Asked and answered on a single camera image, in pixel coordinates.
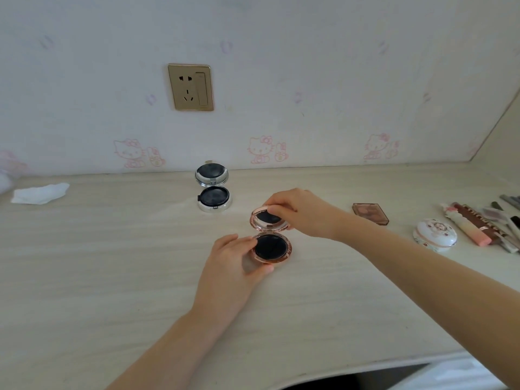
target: open compact case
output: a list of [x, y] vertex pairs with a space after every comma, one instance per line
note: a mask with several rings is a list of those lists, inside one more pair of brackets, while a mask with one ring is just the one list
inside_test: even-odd
[[278, 216], [271, 215], [267, 208], [262, 206], [251, 213], [251, 226], [261, 231], [255, 236], [257, 244], [251, 249], [251, 256], [259, 262], [277, 264], [287, 260], [292, 252], [291, 242], [280, 234], [289, 224]]
[[195, 179], [205, 189], [197, 196], [199, 208], [204, 212], [216, 213], [231, 205], [231, 193], [222, 185], [229, 179], [228, 170], [218, 163], [207, 163], [195, 172]]

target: pink lip gloss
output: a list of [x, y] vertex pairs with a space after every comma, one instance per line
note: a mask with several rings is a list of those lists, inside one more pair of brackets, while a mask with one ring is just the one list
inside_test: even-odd
[[459, 211], [452, 206], [442, 204], [445, 216], [452, 220], [464, 233], [471, 238], [478, 246], [486, 246], [491, 243], [491, 238], [485, 235], [476, 225], [462, 216]]

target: forearm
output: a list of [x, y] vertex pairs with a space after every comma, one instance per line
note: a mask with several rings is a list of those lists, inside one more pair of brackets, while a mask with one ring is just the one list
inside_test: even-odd
[[192, 312], [175, 324], [107, 390], [183, 390], [224, 328]]
[[470, 268], [343, 213], [334, 238], [374, 264], [511, 388], [520, 388], [520, 293]]

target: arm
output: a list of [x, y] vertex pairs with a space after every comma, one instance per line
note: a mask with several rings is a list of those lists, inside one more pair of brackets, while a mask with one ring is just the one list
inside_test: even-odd
[[107, 390], [182, 390], [202, 358], [244, 307], [273, 266], [246, 274], [242, 256], [256, 245], [248, 236], [224, 236], [213, 245], [193, 307]]
[[367, 257], [501, 381], [520, 388], [520, 293], [307, 190], [276, 193], [265, 205], [303, 233]]

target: person's left hand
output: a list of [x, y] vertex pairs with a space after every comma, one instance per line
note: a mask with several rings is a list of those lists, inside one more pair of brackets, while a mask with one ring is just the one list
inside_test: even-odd
[[200, 276], [192, 313], [211, 325], [227, 328], [244, 308], [253, 289], [274, 267], [263, 265], [246, 274], [242, 256], [255, 247], [256, 238], [237, 234], [215, 241]]

